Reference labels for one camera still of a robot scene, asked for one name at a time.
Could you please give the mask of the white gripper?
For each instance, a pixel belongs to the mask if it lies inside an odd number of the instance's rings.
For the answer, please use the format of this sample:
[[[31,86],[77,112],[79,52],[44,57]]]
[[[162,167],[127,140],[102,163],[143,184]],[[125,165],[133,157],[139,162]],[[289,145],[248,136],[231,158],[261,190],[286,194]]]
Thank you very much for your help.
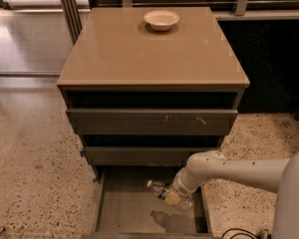
[[[175,176],[173,187],[183,196],[192,194],[199,187],[199,180],[193,176],[187,168],[182,168]],[[176,206],[181,201],[179,194],[171,189],[166,195],[164,202],[170,206]]]

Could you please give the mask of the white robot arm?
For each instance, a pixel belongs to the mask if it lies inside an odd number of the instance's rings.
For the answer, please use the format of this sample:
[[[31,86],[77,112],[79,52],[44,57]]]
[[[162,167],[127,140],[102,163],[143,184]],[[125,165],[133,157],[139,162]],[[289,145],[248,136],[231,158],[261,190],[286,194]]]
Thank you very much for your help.
[[[225,179],[277,195],[272,239],[299,239],[299,151],[284,159],[227,159],[218,150],[198,152],[172,186],[187,196],[211,179]]]

